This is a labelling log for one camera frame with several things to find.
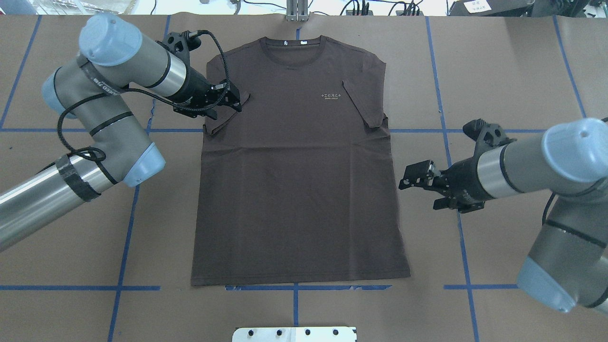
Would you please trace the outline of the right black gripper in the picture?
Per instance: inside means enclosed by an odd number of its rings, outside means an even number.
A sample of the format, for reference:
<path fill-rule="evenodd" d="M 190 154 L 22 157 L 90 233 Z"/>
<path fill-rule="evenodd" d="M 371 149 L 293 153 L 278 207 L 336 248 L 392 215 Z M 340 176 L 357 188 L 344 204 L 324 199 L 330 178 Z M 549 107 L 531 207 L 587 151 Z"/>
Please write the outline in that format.
<path fill-rule="evenodd" d="M 489 200 L 514 195 L 515 188 L 504 175 L 503 153 L 515 140 L 500 125 L 484 119 L 469 121 L 462 131 L 475 142 L 473 156 L 436 175 L 433 161 L 408 165 L 398 189 L 433 190 L 442 195 L 434 201 L 434 210 L 454 209 L 460 213 L 480 210 Z"/>

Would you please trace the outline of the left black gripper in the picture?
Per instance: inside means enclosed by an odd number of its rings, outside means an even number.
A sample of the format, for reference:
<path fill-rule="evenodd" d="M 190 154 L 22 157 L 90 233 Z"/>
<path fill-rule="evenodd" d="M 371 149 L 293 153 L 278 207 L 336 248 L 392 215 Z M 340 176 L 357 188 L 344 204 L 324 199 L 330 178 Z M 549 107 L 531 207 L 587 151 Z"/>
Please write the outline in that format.
<path fill-rule="evenodd" d="M 161 42 L 161 45 L 185 66 L 184 83 L 175 94 L 166 97 L 173 106 L 173 111 L 190 118 L 204 116 L 210 119 L 217 119 L 221 111 L 242 112 L 240 92 L 232 82 L 224 82 L 225 87 L 219 91 L 214 88 L 214 84 L 191 67 L 190 52 L 201 46 L 200 36 L 211 37 L 224 63 L 224 50 L 210 31 L 170 32 Z"/>

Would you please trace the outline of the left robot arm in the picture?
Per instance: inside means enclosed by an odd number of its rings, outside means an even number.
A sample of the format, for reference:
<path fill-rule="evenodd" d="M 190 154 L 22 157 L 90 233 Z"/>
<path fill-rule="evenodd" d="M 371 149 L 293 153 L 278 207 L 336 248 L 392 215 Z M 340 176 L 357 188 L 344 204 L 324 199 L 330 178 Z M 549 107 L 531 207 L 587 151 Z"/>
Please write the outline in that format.
<path fill-rule="evenodd" d="M 78 47 L 41 87 L 58 113 L 55 132 L 66 153 L 2 194 L 2 251 L 114 185 L 134 188 L 165 167 L 124 94 L 150 96 L 191 118 L 217 120 L 219 107 L 242 111 L 225 52 L 209 30 L 154 41 L 117 15 L 98 13 L 80 31 Z"/>

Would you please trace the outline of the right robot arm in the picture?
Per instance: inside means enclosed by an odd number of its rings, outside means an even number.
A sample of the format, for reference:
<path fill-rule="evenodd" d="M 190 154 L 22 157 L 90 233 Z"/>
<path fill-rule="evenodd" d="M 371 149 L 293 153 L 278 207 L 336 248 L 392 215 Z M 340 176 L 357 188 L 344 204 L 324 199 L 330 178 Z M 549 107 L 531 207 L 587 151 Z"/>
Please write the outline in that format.
<path fill-rule="evenodd" d="M 432 160 L 408 165 L 398 188 L 437 192 L 434 210 L 461 214 L 490 200 L 549 190 L 517 286 L 562 313 L 581 306 L 606 315 L 607 120 L 583 118 L 523 140 L 483 119 L 462 130 L 475 142 L 473 156 L 445 170 Z"/>

